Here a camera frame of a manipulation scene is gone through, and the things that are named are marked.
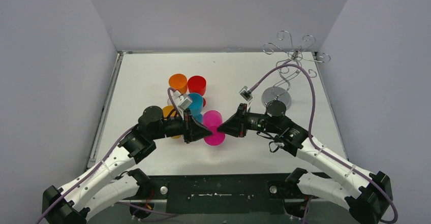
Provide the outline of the pink wine glass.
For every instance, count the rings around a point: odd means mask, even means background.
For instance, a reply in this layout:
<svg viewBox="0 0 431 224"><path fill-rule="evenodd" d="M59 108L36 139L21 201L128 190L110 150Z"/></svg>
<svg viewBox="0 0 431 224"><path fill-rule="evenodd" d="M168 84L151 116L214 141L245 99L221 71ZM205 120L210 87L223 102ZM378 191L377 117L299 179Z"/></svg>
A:
<svg viewBox="0 0 431 224"><path fill-rule="evenodd" d="M218 127L223 123L221 113L217 110L205 112L202 123L212 132L212 135L204 137L205 143L210 146L221 145L225 139L225 134L218 132Z"/></svg>

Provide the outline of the blue wine glass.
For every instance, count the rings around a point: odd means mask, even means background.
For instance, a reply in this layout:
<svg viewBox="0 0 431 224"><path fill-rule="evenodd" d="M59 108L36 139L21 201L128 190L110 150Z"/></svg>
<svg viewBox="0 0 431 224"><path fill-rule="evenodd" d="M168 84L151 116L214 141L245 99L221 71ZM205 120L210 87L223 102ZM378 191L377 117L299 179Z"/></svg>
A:
<svg viewBox="0 0 431 224"><path fill-rule="evenodd" d="M189 93L188 96L192 100L191 104L188 106L188 109L190 109L192 116L198 122L202 122L203 97L198 93Z"/></svg>

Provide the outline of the yellow wine glass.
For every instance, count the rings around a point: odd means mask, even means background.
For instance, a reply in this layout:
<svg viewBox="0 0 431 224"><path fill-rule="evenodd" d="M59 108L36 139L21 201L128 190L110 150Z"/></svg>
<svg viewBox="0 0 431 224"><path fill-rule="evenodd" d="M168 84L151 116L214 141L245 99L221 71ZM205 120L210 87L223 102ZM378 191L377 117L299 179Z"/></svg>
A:
<svg viewBox="0 0 431 224"><path fill-rule="evenodd" d="M168 117L169 113L170 113L172 110L175 110L175 109L174 109L174 107L173 107L172 105L168 105L168 106L163 107L163 108L162 108L162 110L163 110L163 115L164 115L164 117L166 118L166 117ZM181 135L176 135L176 136L173 136L173 137L171 137L171 138L172 138L172 139L178 139L178 138L180 138L180 137L181 137Z"/></svg>

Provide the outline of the red wine glass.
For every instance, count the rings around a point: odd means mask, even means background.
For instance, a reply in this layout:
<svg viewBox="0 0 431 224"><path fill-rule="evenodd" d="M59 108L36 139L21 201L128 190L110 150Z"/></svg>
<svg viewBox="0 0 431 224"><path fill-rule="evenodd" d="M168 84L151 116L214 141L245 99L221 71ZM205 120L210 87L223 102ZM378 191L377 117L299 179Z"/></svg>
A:
<svg viewBox="0 0 431 224"><path fill-rule="evenodd" d="M202 76L192 76L188 79L188 91L189 93L197 93L203 97L203 107L206 106L206 100L204 95L206 93L206 79Z"/></svg>

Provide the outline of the orange wine glass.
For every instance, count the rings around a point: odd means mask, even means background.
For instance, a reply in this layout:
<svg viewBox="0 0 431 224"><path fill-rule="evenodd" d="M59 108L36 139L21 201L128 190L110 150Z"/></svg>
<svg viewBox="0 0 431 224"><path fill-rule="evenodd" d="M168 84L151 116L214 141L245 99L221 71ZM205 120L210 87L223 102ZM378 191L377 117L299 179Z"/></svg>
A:
<svg viewBox="0 0 431 224"><path fill-rule="evenodd" d="M181 94L188 91L188 79L184 74L174 74L168 80L169 86L178 90Z"/></svg>

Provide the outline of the clear wine glass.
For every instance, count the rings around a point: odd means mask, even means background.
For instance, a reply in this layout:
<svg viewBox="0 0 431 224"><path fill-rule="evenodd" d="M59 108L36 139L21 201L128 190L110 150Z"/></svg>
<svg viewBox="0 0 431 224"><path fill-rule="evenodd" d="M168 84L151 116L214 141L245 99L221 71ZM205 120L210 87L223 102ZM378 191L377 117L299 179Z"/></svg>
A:
<svg viewBox="0 0 431 224"><path fill-rule="evenodd" d="M168 96L167 104L170 105L170 106L174 106L175 105L175 97L174 97L174 95L169 95Z"/></svg>

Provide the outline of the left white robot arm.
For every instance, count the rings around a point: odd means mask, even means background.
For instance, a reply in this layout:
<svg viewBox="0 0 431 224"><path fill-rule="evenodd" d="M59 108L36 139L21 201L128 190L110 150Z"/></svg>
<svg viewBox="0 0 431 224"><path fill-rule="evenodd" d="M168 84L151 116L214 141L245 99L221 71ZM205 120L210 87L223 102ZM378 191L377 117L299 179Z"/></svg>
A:
<svg viewBox="0 0 431 224"><path fill-rule="evenodd" d="M145 199L149 177L133 167L155 149L155 141L182 135L186 143L212 134L186 109L183 117L166 119L158 106L147 107L138 123L123 133L107 154L81 176L43 192L42 216L49 223L87 223L116 202L135 196Z"/></svg>

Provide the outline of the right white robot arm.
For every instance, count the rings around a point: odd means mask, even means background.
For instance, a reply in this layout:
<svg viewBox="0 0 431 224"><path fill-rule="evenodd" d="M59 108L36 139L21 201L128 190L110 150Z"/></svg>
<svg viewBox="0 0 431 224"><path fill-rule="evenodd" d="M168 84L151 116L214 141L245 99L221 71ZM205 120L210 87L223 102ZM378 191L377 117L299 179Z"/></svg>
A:
<svg viewBox="0 0 431 224"><path fill-rule="evenodd" d="M237 138L253 130L269 139L277 149L310 163L328 176L322 178L296 168L285 180L291 197L315 196L347 209L359 223L382 222L393 200L390 178L383 172L374 174L341 158L285 113L286 106L280 101L269 102L263 114L250 112L247 104L240 104L236 113L217 130Z"/></svg>

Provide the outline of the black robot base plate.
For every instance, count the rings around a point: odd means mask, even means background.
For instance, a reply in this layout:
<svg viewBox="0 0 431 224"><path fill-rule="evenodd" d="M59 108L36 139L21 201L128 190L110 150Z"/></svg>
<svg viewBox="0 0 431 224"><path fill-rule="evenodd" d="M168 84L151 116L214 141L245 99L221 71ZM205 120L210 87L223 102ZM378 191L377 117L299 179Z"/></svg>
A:
<svg viewBox="0 0 431 224"><path fill-rule="evenodd" d="M249 214L303 216L309 197L286 182L287 173L150 176L134 203L164 203L174 214Z"/></svg>

